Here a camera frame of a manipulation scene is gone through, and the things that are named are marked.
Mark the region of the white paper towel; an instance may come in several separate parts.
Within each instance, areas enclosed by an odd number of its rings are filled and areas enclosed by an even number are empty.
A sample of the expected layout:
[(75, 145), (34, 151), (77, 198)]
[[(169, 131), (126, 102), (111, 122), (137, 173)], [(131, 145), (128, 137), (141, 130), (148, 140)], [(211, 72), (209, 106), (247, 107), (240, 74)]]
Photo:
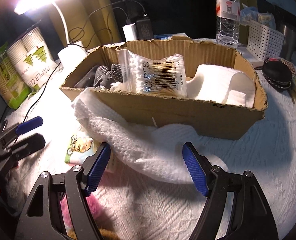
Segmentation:
[(107, 142), (120, 161), (154, 180), (192, 183), (182, 157), (186, 142), (192, 142), (211, 164), (228, 168), (222, 159), (202, 145), (201, 136), (192, 126), (169, 124), (156, 128), (128, 123), (88, 88), (73, 100), (72, 107), (76, 119), (91, 137)]

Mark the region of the grey dotted gloves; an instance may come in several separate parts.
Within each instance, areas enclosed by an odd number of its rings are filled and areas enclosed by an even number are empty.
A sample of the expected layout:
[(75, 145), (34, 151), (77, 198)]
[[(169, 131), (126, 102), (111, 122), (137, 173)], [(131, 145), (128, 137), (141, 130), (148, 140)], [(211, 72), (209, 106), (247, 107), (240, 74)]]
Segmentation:
[(74, 88), (104, 87), (110, 89), (112, 83), (115, 82), (123, 82), (119, 63), (113, 63), (110, 67), (96, 64), (74, 85)]

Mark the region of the cotton swab bag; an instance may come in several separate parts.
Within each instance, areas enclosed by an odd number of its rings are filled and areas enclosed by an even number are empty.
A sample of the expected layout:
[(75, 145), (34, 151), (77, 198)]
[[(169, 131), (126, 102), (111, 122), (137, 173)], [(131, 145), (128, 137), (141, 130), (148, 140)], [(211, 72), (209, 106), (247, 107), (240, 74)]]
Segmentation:
[(125, 91), (179, 98), (187, 96), (182, 55), (175, 54), (161, 60), (152, 60), (122, 49), (117, 51), (117, 56)]

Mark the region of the cartoon sticker card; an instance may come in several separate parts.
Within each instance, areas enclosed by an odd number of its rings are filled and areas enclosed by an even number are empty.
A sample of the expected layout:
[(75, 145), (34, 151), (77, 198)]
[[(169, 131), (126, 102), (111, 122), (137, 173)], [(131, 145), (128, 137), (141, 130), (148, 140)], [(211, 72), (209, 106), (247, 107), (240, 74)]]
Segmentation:
[(81, 165), (89, 157), (95, 154), (100, 143), (86, 133), (74, 134), (65, 156), (65, 163)]

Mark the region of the pink fluffy object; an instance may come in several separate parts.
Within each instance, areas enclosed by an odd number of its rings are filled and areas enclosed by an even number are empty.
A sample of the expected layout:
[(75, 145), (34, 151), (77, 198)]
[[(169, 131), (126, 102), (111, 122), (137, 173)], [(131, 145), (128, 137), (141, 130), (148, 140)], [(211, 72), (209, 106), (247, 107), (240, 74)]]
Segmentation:
[(57, 190), (58, 211), (64, 226), (80, 231), (87, 225), (95, 225), (94, 220), (102, 214), (102, 206), (92, 194), (100, 182), (101, 175), (85, 175), (80, 170), (69, 170), (53, 178)]

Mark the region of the green snack bag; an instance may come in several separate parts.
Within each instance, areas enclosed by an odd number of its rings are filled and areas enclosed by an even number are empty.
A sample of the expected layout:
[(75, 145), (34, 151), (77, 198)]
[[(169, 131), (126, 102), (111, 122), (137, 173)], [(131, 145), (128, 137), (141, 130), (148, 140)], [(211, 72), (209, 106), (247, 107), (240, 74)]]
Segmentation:
[(10, 108), (18, 109), (31, 93), (31, 89), (23, 81), (7, 55), (7, 45), (6, 42), (0, 47), (0, 95)]

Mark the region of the brown cardboard box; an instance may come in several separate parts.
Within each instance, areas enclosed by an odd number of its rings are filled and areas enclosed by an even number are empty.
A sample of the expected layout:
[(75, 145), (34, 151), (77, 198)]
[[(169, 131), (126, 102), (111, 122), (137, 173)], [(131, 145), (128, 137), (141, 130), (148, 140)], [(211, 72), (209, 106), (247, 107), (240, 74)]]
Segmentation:
[(84, 77), (95, 64), (109, 66), (118, 61), (117, 52), (128, 49), (149, 59), (159, 60), (173, 54), (184, 59), (188, 77), (196, 74), (200, 64), (225, 66), (240, 70), (250, 78), (255, 86), (255, 100), (251, 108), (226, 105), (214, 101), (180, 99), (173, 96), (144, 95), (132, 92), (97, 91), (93, 95), (102, 103), (116, 111), (130, 123), (162, 127), (168, 124), (192, 126), (199, 135), (221, 139), (237, 140), (251, 126), (264, 118), (268, 107), (267, 94), (252, 65), (237, 50), (212, 41), (193, 41), (190, 38), (170, 40), (136, 40), (121, 45), (98, 46), (85, 57), (60, 86), (61, 91), (74, 100), (82, 88), (75, 84)]

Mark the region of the paper cup package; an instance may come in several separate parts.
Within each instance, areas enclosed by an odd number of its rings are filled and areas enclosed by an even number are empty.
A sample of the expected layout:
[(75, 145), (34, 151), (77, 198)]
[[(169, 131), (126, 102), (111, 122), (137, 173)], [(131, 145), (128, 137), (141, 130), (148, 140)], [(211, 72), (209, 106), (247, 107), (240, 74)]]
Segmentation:
[(38, 26), (27, 30), (14, 42), (8, 48), (7, 55), (25, 84), (33, 91), (38, 91), (46, 83), (57, 66)]

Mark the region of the brown fuzzy toy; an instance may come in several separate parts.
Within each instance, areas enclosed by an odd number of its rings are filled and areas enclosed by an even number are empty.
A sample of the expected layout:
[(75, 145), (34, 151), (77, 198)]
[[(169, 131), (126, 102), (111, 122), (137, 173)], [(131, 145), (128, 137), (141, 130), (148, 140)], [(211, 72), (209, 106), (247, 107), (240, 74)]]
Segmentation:
[[(113, 231), (109, 231), (106, 229), (100, 229), (99, 230), (103, 239), (105, 240), (120, 240), (120, 238), (115, 234)], [(75, 231), (73, 229), (68, 230), (67, 233), (68, 237), (71, 237), (72, 239), (77, 239)]]

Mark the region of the white desk lamp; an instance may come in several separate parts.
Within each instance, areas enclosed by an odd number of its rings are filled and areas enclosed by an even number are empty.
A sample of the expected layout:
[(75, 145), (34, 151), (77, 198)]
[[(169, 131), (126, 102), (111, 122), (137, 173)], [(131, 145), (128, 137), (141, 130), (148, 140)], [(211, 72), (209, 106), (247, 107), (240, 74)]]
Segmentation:
[(67, 43), (67, 46), (59, 51), (58, 57), (63, 67), (72, 69), (81, 63), (81, 61), (87, 56), (87, 52), (81, 47), (81, 42), (73, 42), (70, 40), (67, 23), (63, 12), (57, 5), (57, 1), (59, 0), (19, 0), (15, 6), (14, 12), (18, 15), (22, 15), (27, 11), (35, 11), (47, 5), (53, 5), (63, 23)]

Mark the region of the black round zipper pouch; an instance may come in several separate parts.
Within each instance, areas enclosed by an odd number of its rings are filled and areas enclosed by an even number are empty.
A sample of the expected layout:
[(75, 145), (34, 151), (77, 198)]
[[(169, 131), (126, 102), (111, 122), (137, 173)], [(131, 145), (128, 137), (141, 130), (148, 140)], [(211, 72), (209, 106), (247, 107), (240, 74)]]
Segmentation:
[(279, 60), (266, 59), (262, 66), (262, 74), (276, 90), (288, 90), (292, 84), (292, 72)]

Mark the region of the white charger adapter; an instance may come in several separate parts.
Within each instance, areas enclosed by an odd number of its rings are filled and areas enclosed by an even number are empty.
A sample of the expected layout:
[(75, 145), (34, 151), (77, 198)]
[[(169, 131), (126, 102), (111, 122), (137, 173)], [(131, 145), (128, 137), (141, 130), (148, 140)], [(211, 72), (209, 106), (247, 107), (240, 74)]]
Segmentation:
[(126, 24), (123, 26), (123, 32), (127, 42), (138, 39), (136, 24), (132, 23), (130, 19), (126, 20)]

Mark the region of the black power adapter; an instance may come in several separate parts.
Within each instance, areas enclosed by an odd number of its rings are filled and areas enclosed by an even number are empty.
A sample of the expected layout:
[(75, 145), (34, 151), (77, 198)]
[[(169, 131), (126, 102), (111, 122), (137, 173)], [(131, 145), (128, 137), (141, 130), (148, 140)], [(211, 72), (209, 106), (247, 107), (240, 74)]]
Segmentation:
[(140, 40), (153, 39), (152, 24), (147, 14), (144, 14), (142, 18), (139, 18), (136, 20), (136, 28), (137, 28), (138, 38)]

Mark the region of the white perforated plastic basket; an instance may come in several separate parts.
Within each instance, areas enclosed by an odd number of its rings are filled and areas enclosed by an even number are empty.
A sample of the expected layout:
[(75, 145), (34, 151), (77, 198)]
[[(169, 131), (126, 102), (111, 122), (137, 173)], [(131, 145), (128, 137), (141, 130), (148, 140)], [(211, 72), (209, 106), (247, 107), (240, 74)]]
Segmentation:
[(284, 35), (274, 29), (250, 21), (247, 50), (258, 60), (266, 58), (278, 58), (284, 41)]

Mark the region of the clear plastic water bottle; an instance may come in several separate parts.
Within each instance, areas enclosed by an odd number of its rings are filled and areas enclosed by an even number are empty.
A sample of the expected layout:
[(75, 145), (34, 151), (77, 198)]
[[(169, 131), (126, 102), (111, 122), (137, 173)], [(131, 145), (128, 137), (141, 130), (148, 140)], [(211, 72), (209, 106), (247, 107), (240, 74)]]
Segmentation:
[(230, 47), (239, 42), (240, 0), (216, 0), (216, 39)]

